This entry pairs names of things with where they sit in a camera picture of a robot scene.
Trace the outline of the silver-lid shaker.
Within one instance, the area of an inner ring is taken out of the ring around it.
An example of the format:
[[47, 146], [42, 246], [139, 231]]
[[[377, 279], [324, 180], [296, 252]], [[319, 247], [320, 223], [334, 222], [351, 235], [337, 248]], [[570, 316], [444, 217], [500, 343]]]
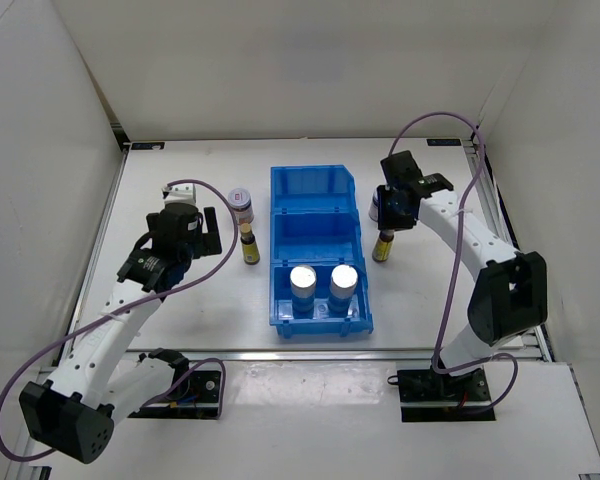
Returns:
[[330, 277], [329, 309], [335, 314], [345, 315], [358, 284], [357, 270], [346, 264], [336, 266]]
[[289, 280], [294, 315], [300, 318], [312, 318], [317, 286], [316, 271], [307, 264], [297, 265], [291, 270]]

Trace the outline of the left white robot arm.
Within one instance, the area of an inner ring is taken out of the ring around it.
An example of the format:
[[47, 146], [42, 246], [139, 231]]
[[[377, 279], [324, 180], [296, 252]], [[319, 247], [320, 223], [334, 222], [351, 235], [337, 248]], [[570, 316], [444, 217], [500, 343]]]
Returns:
[[175, 291], [193, 260], [222, 252], [215, 210], [171, 202], [146, 217], [148, 230], [119, 269], [103, 324], [81, 334], [43, 383], [28, 383], [19, 403], [31, 437], [83, 464], [95, 461], [115, 426], [155, 400], [189, 395], [189, 362], [158, 348], [112, 377], [136, 334]]

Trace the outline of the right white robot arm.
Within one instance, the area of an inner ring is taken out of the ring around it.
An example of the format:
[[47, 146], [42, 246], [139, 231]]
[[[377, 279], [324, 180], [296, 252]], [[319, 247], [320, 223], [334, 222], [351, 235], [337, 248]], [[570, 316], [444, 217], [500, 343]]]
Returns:
[[429, 375], [432, 393], [450, 400], [464, 389], [464, 374], [493, 358], [501, 345], [546, 322], [546, 261], [491, 232], [460, 206], [461, 198], [443, 175], [423, 174], [410, 151], [392, 154], [380, 165], [385, 183], [377, 188], [378, 229], [397, 232], [419, 223], [427, 226], [474, 280], [468, 325], [447, 345], [436, 343]]

